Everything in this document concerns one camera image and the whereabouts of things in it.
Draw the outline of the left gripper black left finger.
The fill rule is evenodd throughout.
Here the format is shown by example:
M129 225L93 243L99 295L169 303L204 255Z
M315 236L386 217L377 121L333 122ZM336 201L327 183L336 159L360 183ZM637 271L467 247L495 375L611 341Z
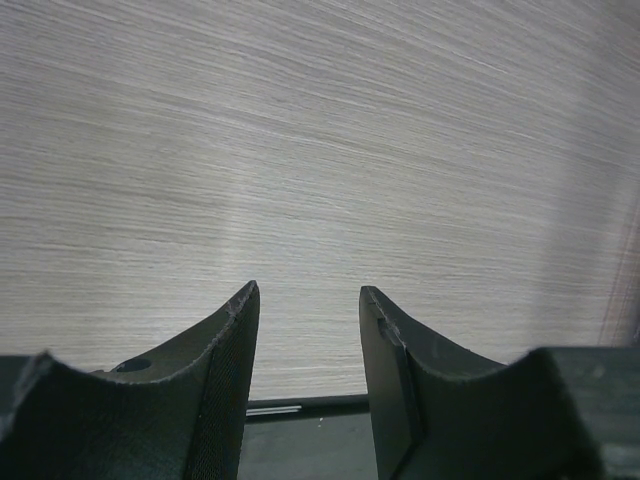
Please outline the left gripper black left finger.
M48 352L5 356L5 479L233 479L240 463L260 292L111 371Z

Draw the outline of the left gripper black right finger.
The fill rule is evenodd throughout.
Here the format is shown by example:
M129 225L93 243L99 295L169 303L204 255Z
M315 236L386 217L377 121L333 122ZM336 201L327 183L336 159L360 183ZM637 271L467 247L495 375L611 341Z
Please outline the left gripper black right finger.
M602 479L604 462L549 349L504 366L360 291L381 479Z

